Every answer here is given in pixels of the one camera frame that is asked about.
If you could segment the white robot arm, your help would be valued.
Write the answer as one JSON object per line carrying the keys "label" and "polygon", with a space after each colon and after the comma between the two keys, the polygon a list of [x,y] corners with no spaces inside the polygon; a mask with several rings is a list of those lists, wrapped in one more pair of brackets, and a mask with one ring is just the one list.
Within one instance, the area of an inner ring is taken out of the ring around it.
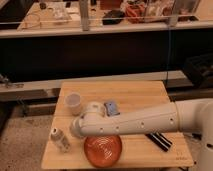
{"label": "white robot arm", "polygon": [[106,116],[89,103],[70,125],[76,137],[191,132],[202,135],[197,171],[213,171],[213,98],[183,100]]}

